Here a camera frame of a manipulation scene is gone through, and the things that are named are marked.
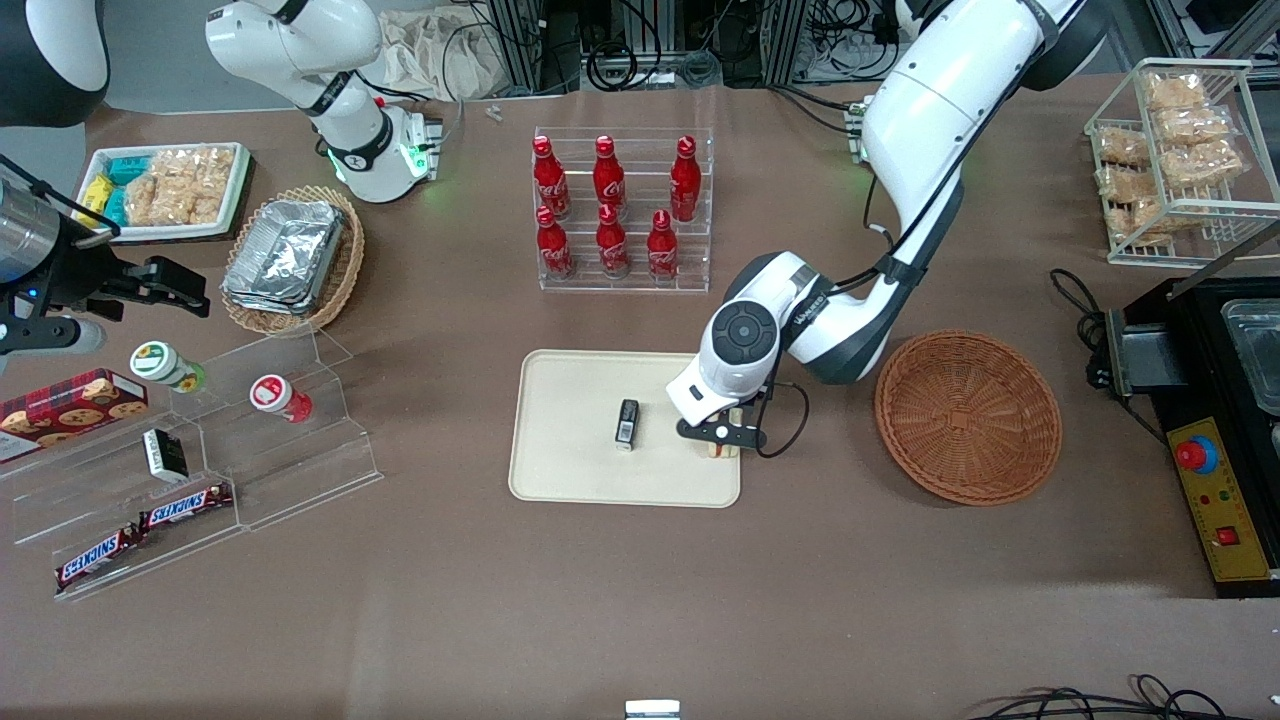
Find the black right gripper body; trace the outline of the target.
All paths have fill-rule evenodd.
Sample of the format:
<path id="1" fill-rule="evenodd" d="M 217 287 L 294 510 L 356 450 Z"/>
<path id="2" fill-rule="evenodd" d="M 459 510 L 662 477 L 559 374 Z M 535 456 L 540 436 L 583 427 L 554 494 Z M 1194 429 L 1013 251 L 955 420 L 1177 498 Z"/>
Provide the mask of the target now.
<path id="1" fill-rule="evenodd" d="M 108 241 L 84 225 L 61 225 L 51 255 L 40 266 L 38 310 L 68 310 L 120 322 L 127 302 L 147 304 L 148 292 L 132 275 L 137 265 L 116 258 Z"/>

